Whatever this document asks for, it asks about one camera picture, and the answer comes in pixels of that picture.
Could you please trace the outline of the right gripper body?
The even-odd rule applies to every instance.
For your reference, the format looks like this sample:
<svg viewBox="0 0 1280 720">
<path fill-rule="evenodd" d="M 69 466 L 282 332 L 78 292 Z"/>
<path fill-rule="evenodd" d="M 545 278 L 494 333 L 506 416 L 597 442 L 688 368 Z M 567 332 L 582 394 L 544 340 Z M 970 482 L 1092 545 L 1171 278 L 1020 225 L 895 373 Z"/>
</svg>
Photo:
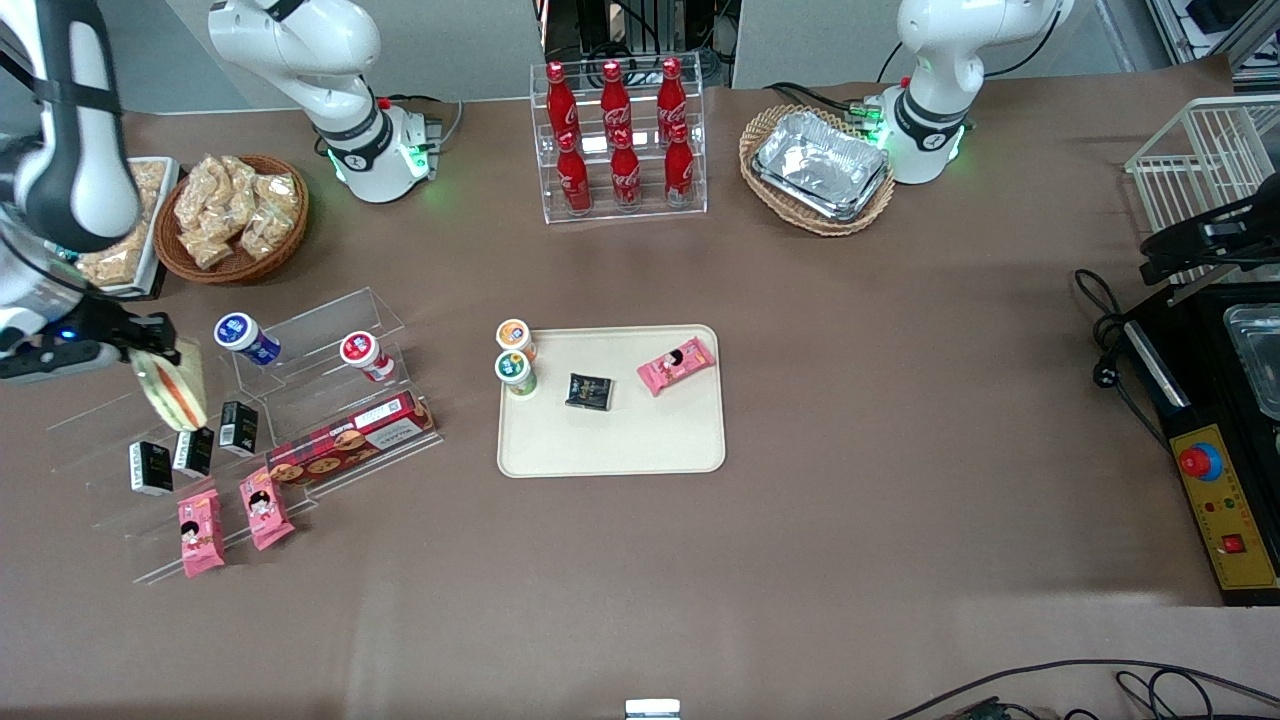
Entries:
<svg viewBox="0 0 1280 720">
<path fill-rule="evenodd" d="M 87 293 L 58 322 L 58 338 L 93 341 L 124 352 L 132 347 L 132 316 L 114 299 Z"/>
</svg>

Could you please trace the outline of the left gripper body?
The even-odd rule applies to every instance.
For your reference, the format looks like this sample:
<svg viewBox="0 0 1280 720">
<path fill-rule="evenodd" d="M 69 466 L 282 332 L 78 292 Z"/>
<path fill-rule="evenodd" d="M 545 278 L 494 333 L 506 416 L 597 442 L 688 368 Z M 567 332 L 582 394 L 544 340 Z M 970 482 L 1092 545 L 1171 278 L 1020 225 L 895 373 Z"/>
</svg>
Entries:
<svg viewBox="0 0 1280 720">
<path fill-rule="evenodd" d="M 1245 200 L 1220 208 L 1220 213 L 1199 224 L 1204 246 L 1203 260 L 1210 265 L 1238 265 L 1251 269 L 1276 264 L 1279 259 L 1279 190 L 1260 186 Z"/>
</svg>

